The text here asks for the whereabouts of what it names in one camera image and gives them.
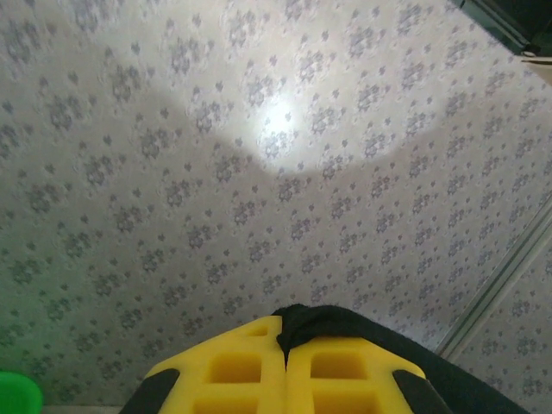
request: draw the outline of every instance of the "green object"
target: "green object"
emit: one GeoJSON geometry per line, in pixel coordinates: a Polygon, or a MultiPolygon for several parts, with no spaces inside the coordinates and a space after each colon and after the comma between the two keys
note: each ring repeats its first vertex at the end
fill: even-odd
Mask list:
{"type": "Polygon", "coordinates": [[[0,414],[40,414],[41,389],[19,373],[0,372],[0,414]]]}

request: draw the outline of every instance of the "patterned wallpaper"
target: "patterned wallpaper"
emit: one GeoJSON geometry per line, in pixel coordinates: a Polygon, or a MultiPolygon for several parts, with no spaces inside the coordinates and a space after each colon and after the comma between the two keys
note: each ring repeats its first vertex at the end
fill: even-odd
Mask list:
{"type": "Polygon", "coordinates": [[[552,191],[550,88],[443,0],[2,0],[0,56],[0,367],[49,404],[292,302],[434,348],[552,191]]]}
{"type": "Polygon", "coordinates": [[[535,413],[550,412],[551,291],[549,242],[455,360],[535,413]]]}

